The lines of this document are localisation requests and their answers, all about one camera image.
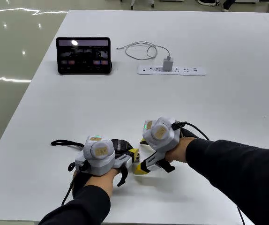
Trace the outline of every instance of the white device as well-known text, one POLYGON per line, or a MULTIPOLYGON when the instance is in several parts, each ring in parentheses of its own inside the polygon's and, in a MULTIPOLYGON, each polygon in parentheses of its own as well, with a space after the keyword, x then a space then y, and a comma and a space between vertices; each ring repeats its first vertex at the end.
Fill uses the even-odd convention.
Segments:
POLYGON ((107 173, 115 163, 115 150, 111 140, 101 136, 89 136, 84 148, 75 158, 76 170, 81 171, 84 161, 90 167, 83 171, 92 175, 101 176, 107 173))
POLYGON ((144 124, 143 138, 157 152, 166 153, 179 143, 180 129, 173 130, 173 118, 160 117, 147 120, 144 124))

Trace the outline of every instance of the power outlet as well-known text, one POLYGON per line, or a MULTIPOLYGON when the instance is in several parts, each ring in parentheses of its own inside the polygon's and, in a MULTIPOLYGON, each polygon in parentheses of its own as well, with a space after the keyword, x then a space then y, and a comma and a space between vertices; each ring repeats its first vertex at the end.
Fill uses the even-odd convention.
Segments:
POLYGON ((172 71, 163 71, 163 67, 138 66, 138 74, 142 75, 206 75, 201 67, 172 67, 172 71))

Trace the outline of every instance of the black sleeve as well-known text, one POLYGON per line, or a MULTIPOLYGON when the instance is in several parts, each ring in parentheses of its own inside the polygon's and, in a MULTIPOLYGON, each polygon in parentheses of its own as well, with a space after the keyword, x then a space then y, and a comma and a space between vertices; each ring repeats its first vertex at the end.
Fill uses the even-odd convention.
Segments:
POLYGON ((99 225, 110 207, 110 198, 103 189, 85 186, 74 200, 48 213, 39 225, 99 225))
POLYGON ((269 149, 196 139, 188 145, 186 159, 252 222, 269 224, 269 149))

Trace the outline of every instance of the power adapter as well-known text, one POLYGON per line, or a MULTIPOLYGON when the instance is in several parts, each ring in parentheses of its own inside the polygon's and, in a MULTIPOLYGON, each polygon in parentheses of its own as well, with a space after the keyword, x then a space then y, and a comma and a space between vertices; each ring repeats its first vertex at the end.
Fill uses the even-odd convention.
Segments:
POLYGON ((166 72, 172 71, 172 67, 173 67, 173 58, 167 56, 167 58, 164 58, 163 61, 163 71, 166 72))

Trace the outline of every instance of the label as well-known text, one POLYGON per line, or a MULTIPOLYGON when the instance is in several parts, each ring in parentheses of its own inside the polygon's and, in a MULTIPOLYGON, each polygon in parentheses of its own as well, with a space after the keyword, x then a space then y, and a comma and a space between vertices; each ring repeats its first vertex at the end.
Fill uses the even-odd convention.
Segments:
POLYGON ((150 121, 147 123, 147 128, 146 128, 146 130, 150 130, 150 129, 151 129, 151 126, 152 126, 152 120, 150 120, 150 121))
POLYGON ((160 127, 155 133, 155 137, 158 139, 161 139, 165 133, 166 133, 166 129, 164 127, 160 127))
POLYGON ((107 154, 108 154, 107 147, 99 148, 99 149, 95 150, 95 155, 96 156, 104 156, 104 155, 107 155, 107 154))
POLYGON ((100 141, 101 139, 101 137, 91 137, 90 141, 100 141))

